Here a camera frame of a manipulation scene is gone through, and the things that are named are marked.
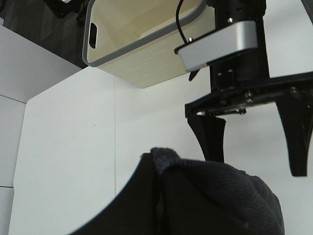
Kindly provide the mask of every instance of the plastic bin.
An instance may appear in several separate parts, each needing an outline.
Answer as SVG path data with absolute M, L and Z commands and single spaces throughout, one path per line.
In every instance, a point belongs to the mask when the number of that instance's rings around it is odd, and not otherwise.
M 83 60 L 140 88 L 187 73 L 174 49 L 183 44 L 179 0 L 90 0 Z M 188 39 L 214 29 L 214 9 L 186 0 L 180 24 Z

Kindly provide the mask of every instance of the dark gray towel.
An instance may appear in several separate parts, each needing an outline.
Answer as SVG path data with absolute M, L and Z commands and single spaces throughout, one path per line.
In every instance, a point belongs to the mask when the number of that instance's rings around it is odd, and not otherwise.
M 179 167 L 194 187 L 249 231 L 256 235 L 285 234 L 279 200 L 259 177 L 225 163 L 181 159 L 171 149 L 154 148 L 151 153 L 160 175 L 169 167 Z

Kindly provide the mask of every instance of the black cloth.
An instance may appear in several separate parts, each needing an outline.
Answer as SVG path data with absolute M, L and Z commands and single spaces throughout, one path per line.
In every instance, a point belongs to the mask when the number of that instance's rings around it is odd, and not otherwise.
M 302 3 L 313 23 L 313 1 L 312 0 L 302 0 Z
M 284 234 L 277 233 L 278 224 L 283 231 L 278 199 L 259 178 L 247 186 L 249 178 L 228 165 L 183 160 L 173 150 L 155 148 L 142 156 L 117 197 L 71 235 Z M 234 182 L 237 190 L 229 185 Z

